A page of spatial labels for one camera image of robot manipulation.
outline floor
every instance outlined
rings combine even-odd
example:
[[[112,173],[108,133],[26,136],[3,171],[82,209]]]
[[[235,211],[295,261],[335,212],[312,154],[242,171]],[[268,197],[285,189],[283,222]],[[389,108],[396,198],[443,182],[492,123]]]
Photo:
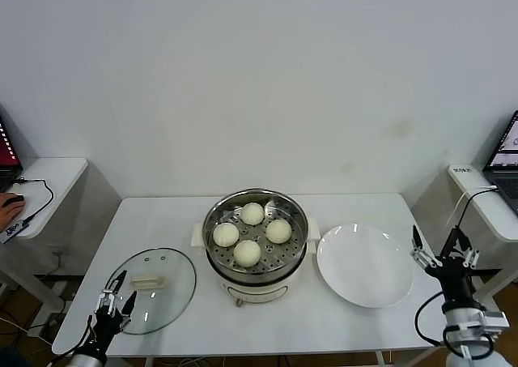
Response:
[[[48,286],[52,287],[53,280],[49,277],[44,280]],[[74,298],[74,292],[77,291],[80,280],[71,280],[65,290],[63,296],[67,300]],[[511,365],[518,366],[518,285],[511,284],[503,291],[496,295],[495,301],[500,309],[504,311],[511,323],[511,330],[507,331],[499,338],[496,343],[496,349],[504,355]],[[0,317],[8,320],[17,321],[23,327],[30,326],[36,309],[40,303],[28,292],[19,288],[7,295],[0,304]],[[52,326],[44,329],[42,337],[52,343],[52,339],[56,336],[63,317],[57,315],[52,317],[54,320]],[[18,338],[14,327],[0,321],[0,347],[16,347],[18,352],[25,358],[31,367],[45,367],[53,358],[50,346],[43,343],[38,338],[29,338],[22,335]],[[392,357],[397,359],[399,352],[393,352]],[[445,350],[439,350],[435,354],[429,356],[418,364],[418,367],[436,367],[444,366],[447,353]],[[389,352],[384,352],[385,361],[388,362]],[[134,367],[143,367],[143,359],[127,359]],[[56,364],[57,366],[66,366],[67,360]],[[155,360],[155,366],[178,366],[181,359],[177,358],[159,358]],[[339,366],[339,365],[375,365],[376,355],[374,352],[365,353],[348,353],[333,355],[289,355],[289,356],[243,356],[243,357],[208,357],[202,361],[198,361],[199,367],[316,367],[316,366]]]

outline laptop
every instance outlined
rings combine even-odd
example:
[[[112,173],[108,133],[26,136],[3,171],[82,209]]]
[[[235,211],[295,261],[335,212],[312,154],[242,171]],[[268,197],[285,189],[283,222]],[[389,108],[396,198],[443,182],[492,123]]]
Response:
[[[482,171],[518,215],[518,110]]]
[[[0,192],[3,193],[23,169],[1,117],[0,138]]]

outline stainless steel pot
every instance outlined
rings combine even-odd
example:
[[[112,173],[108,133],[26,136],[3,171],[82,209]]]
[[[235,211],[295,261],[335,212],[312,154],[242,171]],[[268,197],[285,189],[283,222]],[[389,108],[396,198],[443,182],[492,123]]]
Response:
[[[247,203],[259,203],[265,209],[265,219],[259,225],[241,221],[241,209]],[[276,219],[284,219],[291,226],[291,238],[282,244],[274,244],[266,238],[266,227]],[[223,248],[214,243],[212,233],[221,223],[233,223],[238,228],[237,243],[253,240],[261,247],[258,264],[241,267],[232,255],[235,246]],[[203,222],[202,235],[209,263],[223,278],[244,286],[266,286],[285,279],[299,267],[306,254],[308,230],[308,219],[293,199],[272,190],[246,189],[228,195],[210,209]]]

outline computer mouse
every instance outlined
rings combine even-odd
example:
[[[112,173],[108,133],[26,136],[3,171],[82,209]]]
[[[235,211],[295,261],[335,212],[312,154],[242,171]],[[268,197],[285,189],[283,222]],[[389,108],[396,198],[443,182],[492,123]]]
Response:
[[[7,200],[3,203],[2,207],[8,207],[8,206],[9,206],[9,205],[11,205],[12,203],[17,203],[18,201],[23,201],[24,199],[25,199],[25,197],[24,197],[24,196],[22,196],[22,195],[17,195],[16,197],[13,197],[13,198],[9,198],[9,199],[7,199]]]

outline white plate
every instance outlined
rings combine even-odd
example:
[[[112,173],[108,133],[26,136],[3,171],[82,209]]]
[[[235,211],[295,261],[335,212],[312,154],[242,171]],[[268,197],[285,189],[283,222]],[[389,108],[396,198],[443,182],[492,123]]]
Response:
[[[368,308],[401,302],[414,282],[410,253],[371,225],[331,229],[318,245],[316,261],[340,297]]]

